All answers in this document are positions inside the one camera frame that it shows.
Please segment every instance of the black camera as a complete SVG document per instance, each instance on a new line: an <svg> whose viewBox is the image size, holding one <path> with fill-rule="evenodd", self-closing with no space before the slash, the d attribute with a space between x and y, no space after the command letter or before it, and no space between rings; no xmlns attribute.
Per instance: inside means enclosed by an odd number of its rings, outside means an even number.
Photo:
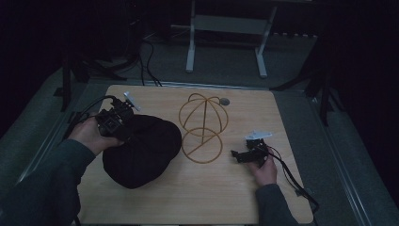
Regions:
<svg viewBox="0 0 399 226"><path fill-rule="evenodd" d="M113 106L111 109L103 109L95 116L99 123L100 134L129 142L132 134L125 124L135 115L134 106L128 100L122 102L118 98L113 98L111 105Z"/></svg>
<svg viewBox="0 0 399 226"><path fill-rule="evenodd" d="M248 152L238 153L231 150L233 157L237 159L238 163L257 162L261 167L264 164L264 158L268 156L269 151L263 139L247 139Z"/></svg>

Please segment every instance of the hand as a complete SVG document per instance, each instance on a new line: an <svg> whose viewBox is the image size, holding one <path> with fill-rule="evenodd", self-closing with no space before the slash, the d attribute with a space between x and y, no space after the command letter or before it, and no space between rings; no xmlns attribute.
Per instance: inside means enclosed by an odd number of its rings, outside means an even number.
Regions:
<svg viewBox="0 0 399 226"><path fill-rule="evenodd" d="M265 158L265 162L260 168L258 168L258 164L255 162L247 163L247 166L255 176L255 180L259 186L277 183L277 168L272 155L268 155Z"/></svg>
<svg viewBox="0 0 399 226"><path fill-rule="evenodd" d="M107 148L116 147L123 144L122 141L114 137L101 136L98 128L98 122L94 117L90 117L86 121L77 124L73 128L68 138L82 143L95 155L98 155Z"/></svg>

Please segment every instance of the small white object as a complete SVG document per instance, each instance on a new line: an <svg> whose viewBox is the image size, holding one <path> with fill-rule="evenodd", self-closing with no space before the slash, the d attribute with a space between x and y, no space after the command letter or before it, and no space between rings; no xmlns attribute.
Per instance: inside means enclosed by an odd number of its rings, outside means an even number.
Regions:
<svg viewBox="0 0 399 226"><path fill-rule="evenodd" d="M132 105L135 107L135 109L136 109L137 111L140 111L140 110L141 110L141 107L135 103L135 101L133 100L133 97L129 96L129 91L125 91L125 92L123 93L123 95L125 96L126 100L127 100L128 102L130 102L130 104L132 104Z"/></svg>
<svg viewBox="0 0 399 226"><path fill-rule="evenodd" d="M252 131L252 133L250 135L246 136L246 139L260 139L260 138L271 137L271 136L272 136L272 133L270 133L270 132L254 130L254 131Z"/></svg>

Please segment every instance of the person's left hand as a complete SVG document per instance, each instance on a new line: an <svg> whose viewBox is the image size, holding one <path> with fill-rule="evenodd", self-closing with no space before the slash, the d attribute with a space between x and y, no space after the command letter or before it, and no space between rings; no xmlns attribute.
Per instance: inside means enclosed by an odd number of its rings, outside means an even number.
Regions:
<svg viewBox="0 0 399 226"><path fill-rule="evenodd" d="M123 144L123 141L115 137L101 136L98 122L94 117L90 117L86 121L76 124L68 138L82 143L95 155L98 155L107 148Z"/></svg>

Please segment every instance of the dark background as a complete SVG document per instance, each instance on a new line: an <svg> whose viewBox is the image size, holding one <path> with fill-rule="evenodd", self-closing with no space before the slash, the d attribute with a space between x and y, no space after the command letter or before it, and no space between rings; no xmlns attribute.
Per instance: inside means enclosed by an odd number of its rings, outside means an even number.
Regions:
<svg viewBox="0 0 399 226"><path fill-rule="evenodd" d="M255 3L252 8L242 8L231 1L203 2L198 10L210 14L264 17ZM4 110L0 136L18 118L43 81L61 67L63 54L71 46L90 57L109 59L120 54L118 46L110 44L113 38L106 32L111 24L126 26L126 21L145 20L166 39L170 24L189 24L190 1L129 3L135 6L129 8L130 17L124 14L127 11L123 1L1 1L0 92ZM317 57L311 65L332 72L332 87L339 92L398 205L398 1L279 5L273 32L319 37L320 48L313 52ZM140 39L141 32L136 30L131 38Z"/></svg>

